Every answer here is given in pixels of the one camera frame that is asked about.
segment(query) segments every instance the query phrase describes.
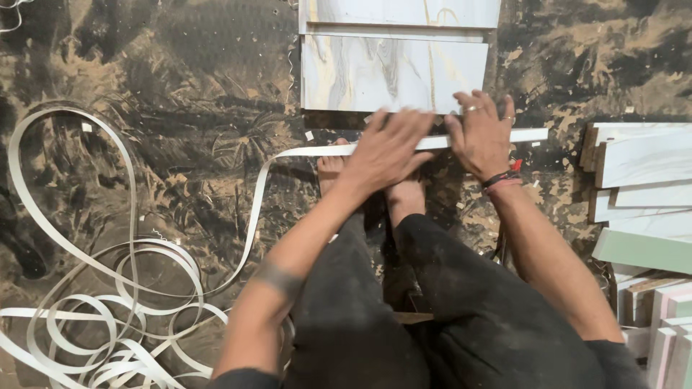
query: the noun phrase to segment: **floor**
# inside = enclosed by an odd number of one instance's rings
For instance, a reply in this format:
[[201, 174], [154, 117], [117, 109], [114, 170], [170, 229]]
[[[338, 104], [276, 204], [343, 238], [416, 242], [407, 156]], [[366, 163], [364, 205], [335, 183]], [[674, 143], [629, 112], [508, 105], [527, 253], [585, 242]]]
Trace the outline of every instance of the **floor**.
[[[9, 184], [6, 145], [28, 112], [70, 104], [118, 127], [138, 172], [138, 209], [145, 216], [140, 234], [180, 239], [200, 261], [206, 287], [237, 265], [263, 162], [292, 147], [339, 136], [355, 140], [365, 125], [367, 114], [300, 110], [297, 12], [288, 1], [35, 1], [22, 4], [21, 12], [23, 26], [0, 36], [3, 308], [36, 306], [78, 263], [40, 231]], [[0, 14], [4, 25], [13, 17]], [[586, 219], [594, 177], [575, 166], [585, 124], [692, 120], [690, 37], [687, 0], [503, 1], [484, 89], [497, 99], [515, 98], [516, 127], [550, 128], [547, 141], [516, 145], [511, 156], [523, 160], [526, 189], [585, 260], [600, 230]], [[306, 140], [308, 130], [313, 141]], [[129, 188], [113, 147], [81, 132], [72, 116], [37, 123], [22, 145], [24, 177], [36, 202], [85, 250], [127, 236]], [[315, 164], [296, 158], [272, 168], [250, 263], [241, 282], [211, 303], [231, 306], [257, 261], [315, 204]], [[475, 250], [492, 253], [499, 220], [478, 184], [449, 152], [423, 175], [432, 218]], [[392, 252], [385, 208], [377, 196], [368, 207], [372, 264], [384, 278]], [[160, 259], [146, 262], [143, 271], [163, 289], [186, 282], [181, 273], [164, 273], [169, 265]], [[112, 290], [90, 270], [71, 288]], [[5, 319], [3, 332], [22, 341], [23, 324]], [[102, 330], [78, 327], [74, 337], [88, 345]], [[209, 364], [220, 337], [218, 325], [182, 346]], [[177, 369], [167, 356], [162, 362]], [[3, 388], [48, 386], [4, 352], [0, 368]]]

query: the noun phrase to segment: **leg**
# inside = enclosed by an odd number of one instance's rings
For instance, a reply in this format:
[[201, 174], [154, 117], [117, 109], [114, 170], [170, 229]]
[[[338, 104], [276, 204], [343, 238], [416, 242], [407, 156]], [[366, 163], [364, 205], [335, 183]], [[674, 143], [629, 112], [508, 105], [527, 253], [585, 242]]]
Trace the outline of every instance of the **leg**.
[[[342, 166], [340, 157], [320, 160], [323, 194]], [[361, 212], [320, 254], [292, 314], [295, 350], [284, 388], [428, 387], [422, 353], [383, 301]]]
[[413, 265], [434, 323], [412, 326], [433, 385], [602, 388], [593, 354], [528, 284], [429, 220], [417, 181], [388, 190], [397, 249]]

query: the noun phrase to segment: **wristband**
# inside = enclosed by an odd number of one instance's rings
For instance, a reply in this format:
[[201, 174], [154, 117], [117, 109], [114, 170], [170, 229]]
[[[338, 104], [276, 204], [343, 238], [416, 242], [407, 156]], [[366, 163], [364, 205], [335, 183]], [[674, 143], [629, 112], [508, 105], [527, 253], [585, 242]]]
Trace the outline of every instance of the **wristband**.
[[501, 187], [503, 187], [503, 186], [521, 185], [522, 182], [523, 182], [522, 179], [507, 179], [507, 180], [501, 180], [501, 181], [498, 181], [498, 182], [496, 182], [496, 183], [494, 183], [494, 184], [491, 184], [489, 187], [483, 189], [483, 192], [485, 192], [486, 195], [487, 195], [487, 194], [489, 195], [489, 194], [491, 194], [492, 192], [495, 192], [497, 189], [499, 189], [499, 188], [501, 188]]
[[504, 173], [499, 173], [499, 174], [496, 174], [496, 175], [490, 177], [490, 179], [488, 179], [488, 181], [485, 181], [481, 185], [482, 185], [483, 189], [488, 189], [492, 185], [497, 184], [498, 182], [501, 182], [503, 180], [512, 180], [512, 179], [520, 179], [521, 180], [521, 177], [519, 176], [519, 172], [517, 172], [516, 170], [507, 170]]

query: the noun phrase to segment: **foot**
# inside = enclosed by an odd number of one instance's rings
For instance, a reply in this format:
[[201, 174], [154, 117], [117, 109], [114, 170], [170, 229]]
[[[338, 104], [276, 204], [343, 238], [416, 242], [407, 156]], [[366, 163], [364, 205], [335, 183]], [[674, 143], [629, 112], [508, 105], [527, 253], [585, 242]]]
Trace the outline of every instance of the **foot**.
[[[336, 140], [337, 145], [348, 145], [344, 138]], [[317, 178], [320, 181], [320, 195], [324, 197], [339, 178], [339, 173], [346, 166], [348, 157], [323, 156], [317, 160]]]
[[402, 182], [385, 190], [387, 208], [392, 228], [396, 228], [404, 217], [414, 213], [426, 214], [426, 193], [418, 171]]

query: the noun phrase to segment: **ring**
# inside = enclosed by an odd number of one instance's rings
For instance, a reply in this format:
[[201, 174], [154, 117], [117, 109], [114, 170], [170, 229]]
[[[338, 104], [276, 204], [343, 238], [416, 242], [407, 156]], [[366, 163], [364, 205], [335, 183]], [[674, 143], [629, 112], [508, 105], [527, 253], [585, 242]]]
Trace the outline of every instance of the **ring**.
[[475, 105], [471, 105], [471, 106], [468, 107], [468, 108], [464, 107], [464, 114], [465, 114], [466, 112], [473, 112], [473, 111], [475, 111], [475, 110], [477, 110], [477, 109], [481, 109], [481, 108], [483, 108], [483, 106], [481, 106], [481, 107], [476, 107]]

